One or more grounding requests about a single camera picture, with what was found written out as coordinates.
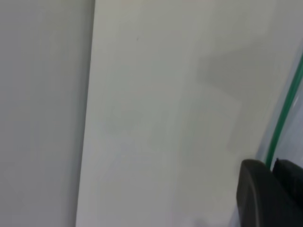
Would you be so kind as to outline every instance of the gray surface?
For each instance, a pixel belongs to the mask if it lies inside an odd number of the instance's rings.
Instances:
[[[0,1],[0,226],[75,223],[93,0]]]
[[[303,167],[303,83],[300,84],[292,108],[289,111],[286,122],[275,150],[271,168],[275,161],[288,159]]]

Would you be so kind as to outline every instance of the black object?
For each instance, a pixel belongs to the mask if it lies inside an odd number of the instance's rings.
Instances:
[[[302,210],[260,161],[242,161],[237,204],[242,227],[303,227]]]
[[[273,175],[288,195],[303,210],[303,169],[288,160],[277,159]]]

